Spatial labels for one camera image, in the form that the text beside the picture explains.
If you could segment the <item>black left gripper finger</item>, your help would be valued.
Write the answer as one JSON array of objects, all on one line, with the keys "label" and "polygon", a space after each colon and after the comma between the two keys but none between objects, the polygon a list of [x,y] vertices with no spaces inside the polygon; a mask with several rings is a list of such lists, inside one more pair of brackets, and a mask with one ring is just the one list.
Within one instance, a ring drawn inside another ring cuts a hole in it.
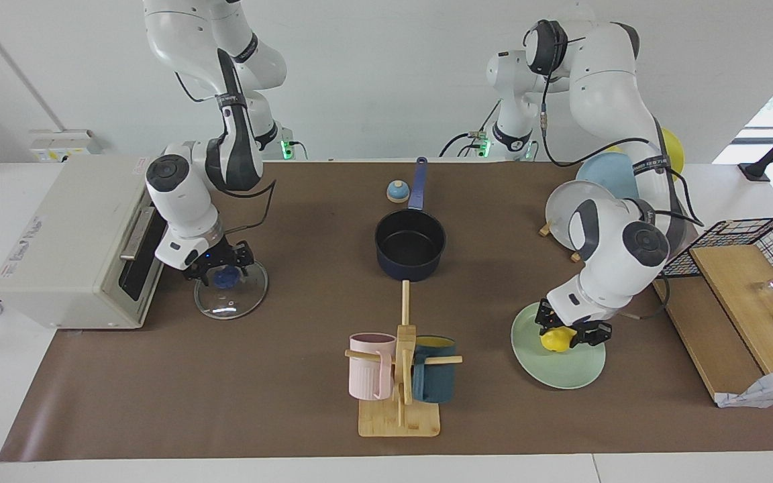
[{"label": "black left gripper finger", "polygon": [[597,327],[591,330],[576,331],[576,334],[574,334],[574,346],[580,345],[580,343],[587,343],[589,346],[595,347],[600,343],[607,342],[611,336],[613,336],[613,326],[608,322],[599,322]]},{"label": "black left gripper finger", "polygon": [[540,300],[539,308],[537,308],[537,314],[535,315],[535,323],[539,326],[539,336],[550,332],[550,330],[556,328],[556,313],[552,306],[550,306],[549,300]]}]

